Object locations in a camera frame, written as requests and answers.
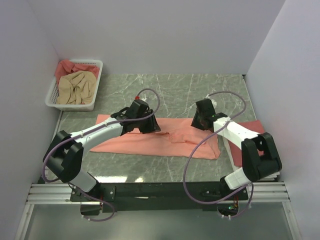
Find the salmon pink t shirt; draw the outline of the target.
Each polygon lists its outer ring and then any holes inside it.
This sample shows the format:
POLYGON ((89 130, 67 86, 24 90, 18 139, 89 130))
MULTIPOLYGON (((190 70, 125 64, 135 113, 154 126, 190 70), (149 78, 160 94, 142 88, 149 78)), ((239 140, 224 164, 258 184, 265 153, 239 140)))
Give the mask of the salmon pink t shirt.
POLYGON ((195 146, 209 136, 209 130, 191 126, 192 118, 157 118, 161 131, 142 134, 138 129, 107 140, 91 152, 129 155, 188 157, 195 146))

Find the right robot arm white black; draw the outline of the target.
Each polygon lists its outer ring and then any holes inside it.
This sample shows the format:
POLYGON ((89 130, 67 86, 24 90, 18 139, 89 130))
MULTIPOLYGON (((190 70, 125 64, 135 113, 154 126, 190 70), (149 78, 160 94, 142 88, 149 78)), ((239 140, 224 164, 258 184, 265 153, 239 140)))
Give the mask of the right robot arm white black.
POLYGON ((249 130, 226 114, 217 113, 207 98, 196 102, 191 126, 219 135, 240 150, 241 167, 220 179, 219 193, 226 200, 232 199, 240 187, 282 170, 282 162, 270 133, 249 130))

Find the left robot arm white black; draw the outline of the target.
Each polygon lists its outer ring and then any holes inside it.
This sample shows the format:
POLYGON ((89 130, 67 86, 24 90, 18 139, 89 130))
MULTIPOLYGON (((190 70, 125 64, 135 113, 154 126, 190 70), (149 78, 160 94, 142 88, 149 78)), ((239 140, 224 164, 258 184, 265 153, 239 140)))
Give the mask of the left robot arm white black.
POLYGON ((57 180, 76 186, 88 201, 101 199, 100 182, 82 170, 83 156, 103 142, 123 136, 134 129, 138 129, 142 134, 161 130, 154 111, 140 99, 135 99, 131 106, 111 114, 103 122, 85 130, 58 132, 45 154, 44 166, 55 174, 57 180))

